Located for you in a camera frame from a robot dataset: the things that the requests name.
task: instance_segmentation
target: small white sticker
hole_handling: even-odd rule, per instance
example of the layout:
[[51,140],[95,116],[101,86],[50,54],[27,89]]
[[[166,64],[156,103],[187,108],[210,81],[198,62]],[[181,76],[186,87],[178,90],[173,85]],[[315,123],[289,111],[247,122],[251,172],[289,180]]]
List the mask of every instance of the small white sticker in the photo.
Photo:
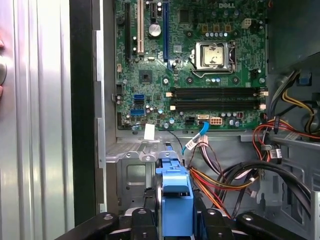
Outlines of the small white sticker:
[[146,124],[144,128],[144,139],[145,140],[155,140],[155,125]]
[[296,140],[300,135],[296,132],[290,132],[284,139]]

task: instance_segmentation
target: metal side panel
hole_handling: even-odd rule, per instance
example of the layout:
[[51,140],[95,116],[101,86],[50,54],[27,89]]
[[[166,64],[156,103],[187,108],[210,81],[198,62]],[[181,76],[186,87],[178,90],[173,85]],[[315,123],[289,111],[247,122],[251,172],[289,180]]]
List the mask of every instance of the metal side panel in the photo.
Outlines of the metal side panel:
[[52,240],[74,226],[69,1],[0,6],[0,239]]

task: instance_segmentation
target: motherboard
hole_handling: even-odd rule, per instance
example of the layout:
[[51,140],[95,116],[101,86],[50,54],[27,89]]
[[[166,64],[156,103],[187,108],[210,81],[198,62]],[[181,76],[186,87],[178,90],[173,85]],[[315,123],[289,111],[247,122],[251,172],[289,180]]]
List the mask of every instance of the motherboard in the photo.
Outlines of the motherboard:
[[266,109],[265,0],[116,0],[120,130],[254,129]]

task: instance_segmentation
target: white connector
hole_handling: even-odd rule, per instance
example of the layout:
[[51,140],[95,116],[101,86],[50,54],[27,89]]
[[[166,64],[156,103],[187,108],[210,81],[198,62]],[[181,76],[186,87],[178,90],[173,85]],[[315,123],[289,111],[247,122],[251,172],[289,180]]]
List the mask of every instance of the white connector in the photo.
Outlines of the white connector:
[[251,18],[245,18],[241,23],[241,28],[248,29],[250,28],[251,24],[252,24]]

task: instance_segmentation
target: black ram slot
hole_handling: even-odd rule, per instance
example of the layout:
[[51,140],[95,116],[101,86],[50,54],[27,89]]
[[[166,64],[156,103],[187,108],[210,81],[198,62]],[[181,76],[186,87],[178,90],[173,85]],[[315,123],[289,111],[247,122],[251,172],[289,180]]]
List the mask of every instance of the black ram slot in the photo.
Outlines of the black ram slot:
[[171,103],[178,111],[194,111],[194,110],[219,110],[219,111],[243,111],[259,109],[260,102],[257,100],[176,100]]
[[200,99],[200,98],[219,98],[219,97],[254,97],[259,88],[246,87],[223,87],[223,88],[171,88],[171,92],[178,99]]

